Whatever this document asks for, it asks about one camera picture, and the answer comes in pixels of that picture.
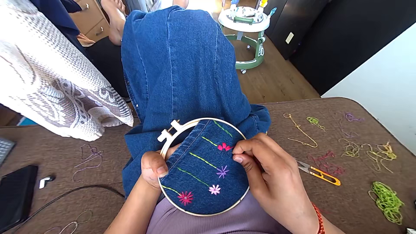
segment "white wall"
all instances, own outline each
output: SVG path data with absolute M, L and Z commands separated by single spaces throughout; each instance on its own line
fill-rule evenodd
M 416 24 L 322 97 L 357 101 L 416 154 Z

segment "light switch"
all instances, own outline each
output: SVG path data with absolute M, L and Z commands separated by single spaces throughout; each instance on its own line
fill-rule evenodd
M 292 40 L 294 34 L 292 32 L 289 33 L 289 36 L 286 38 L 286 43 L 289 44 L 289 42 Z

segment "embroidery hoop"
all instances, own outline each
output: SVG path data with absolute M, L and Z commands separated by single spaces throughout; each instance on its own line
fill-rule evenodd
M 186 131 L 187 129 L 190 129 L 191 127 L 195 127 L 198 123 L 199 123 L 199 121 L 201 121 L 201 120 L 206 120 L 206 119 L 208 119 L 208 120 L 215 120 L 215 121 L 217 121 L 217 122 L 221 122 L 221 123 L 224 123 L 224 124 L 226 124 L 226 125 L 228 125 L 228 126 L 231 126 L 233 129 L 235 129 L 238 133 L 240 133 L 240 135 L 244 138 L 244 139 L 246 139 L 246 137 L 244 136 L 244 134 L 242 133 L 242 132 L 240 132 L 240 130 L 238 130 L 238 128 L 236 128 L 235 126 L 233 126 L 232 124 L 230 124 L 230 123 L 228 123 L 228 122 L 226 122 L 226 121 L 224 121 L 224 120 L 220 120 L 220 119 L 216 119 L 216 118 L 199 118 L 199 119 L 194 119 L 194 120 L 191 120 L 191 121 L 189 121 L 189 122 L 187 122 L 187 123 L 185 123 L 184 125 L 181 125 L 181 124 L 179 124 L 179 120 L 174 120 L 174 121 L 172 121 L 171 122 L 171 127 L 168 129 L 168 130 L 166 130 L 166 129 L 164 129 L 163 131 L 162 131 L 162 133 L 160 134 L 160 136 L 157 138 L 157 140 L 158 141 L 160 141 L 160 142 L 162 142 L 162 141 L 164 141 L 165 139 L 166 139 L 166 142 L 165 142 L 165 144 L 163 145 L 163 147 L 162 147 L 162 150 L 160 150 L 160 155 L 162 155 L 162 157 L 165 159 L 165 161 L 167 160 L 167 158 L 166 158 L 166 153 L 167 153 L 167 151 L 168 151 L 168 149 L 169 149 L 169 147 L 171 146 L 171 144 L 172 144 L 172 142 L 173 142 L 173 140 L 175 139 L 175 138 L 177 138 L 181 133 L 183 133 L 184 131 Z M 172 129 L 176 129 L 176 131 L 177 132 L 175 132 L 175 134 L 170 134 L 169 133 L 169 131 L 171 131 Z M 184 210 L 184 209 L 182 209 L 181 207 L 179 207 L 178 205 L 176 205 L 170 198 L 169 198 L 169 196 L 166 194 L 166 192 L 165 192 L 165 189 L 162 187 L 162 184 L 160 183 L 160 178 L 158 178 L 158 181 L 159 181 L 159 186 L 160 186 L 160 188 L 162 189 L 162 192 L 163 192 L 163 194 L 165 195 L 165 197 L 168 199 L 168 201 L 174 206 L 174 207 L 176 207 L 177 209 L 179 209 L 179 210 L 181 210 L 181 211 L 183 211 L 183 212 L 185 212 L 185 213 L 187 213 L 187 214 L 190 214 L 190 215 L 194 215 L 194 216 L 200 216 L 200 217 L 208 217 L 208 216 L 214 216 L 214 215 L 217 215 L 217 214 L 222 214 L 222 213 L 224 213 L 224 212 L 227 212 L 227 211 L 229 211 L 229 210 L 231 210 L 232 208 L 234 208 L 238 203 L 240 203 L 240 201 L 246 196 L 246 194 L 248 193 L 248 190 L 250 189 L 250 186 L 247 188 L 247 190 L 245 191 L 245 193 L 243 194 L 243 196 L 236 202 L 236 203 L 234 203 L 232 206 L 230 206 L 228 209 L 226 209 L 226 210 L 224 210 L 224 211 L 221 211 L 221 212 L 219 212 L 219 213 L 215 213 L 215 214 L 195 214 L 195 213 L 192 213 L 192 212 L 189 212 L 189 211 L 186 211 L 186 210 Z

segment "green baby walker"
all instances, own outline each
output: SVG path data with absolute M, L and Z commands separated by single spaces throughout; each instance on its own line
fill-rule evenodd
M 229 9 L 222 9 L 218 21 L 221 24 L 221 29 L 227 27 L 237 31 L 237 34 L 225 35 L 228 40 L 240 40 L 247 43 L 247 49 L 250 47 L 256 48 L 255 57 L 250 61 L 236 61 L 235 68 L 239 69 L 241 73 L 246 73 L 247 69 L 257 67 L 263 62 L 264 48 L 263 42 L 264 30 L 270 25 L 270 17 L 275 13 L 276 8 L 273 8 L 269 15 L 263 13 L 264 7 L 267 5 L 267 0 L 261 0 L 258 9 L 251 7 L 237 7 L 239 0 L 232 0 Z M 258 32 L 257 40 L 244 36 L 244 32 Z

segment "yellow-handled scissors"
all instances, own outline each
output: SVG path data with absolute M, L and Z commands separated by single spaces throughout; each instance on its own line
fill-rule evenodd
M 327 173 L 325 173 L 325 172 L 323 172 L 321 170 L 318 170 L 318 169 L 316 169 L 314 167 L 311 167 L 309 164 L 306 164 L 304 162 L 301 162 L 301 161 L 297 161 L 297 162 L 298 162 L 298 164 L 301 164 L 301 166 L 298 165 L 297 167 L 299 169 L 301 169 L 302 171 L 304 171 L 306 173 L 309 173 L 309 174 L 312 174 L 312 175 L 314 175 L 314 176 L 316 176 L 318 178 L 321 178 L 324 181 L 327 181 L 327 182 L 329 182 L 331 184 L 334 184 L 334 185 L 337 185 L 337 186 L 341 185 L 341 182 L 339 181 L 339 179 L 333 177 L 332 175 L 329 175 L 329 174 L 327 174 Z

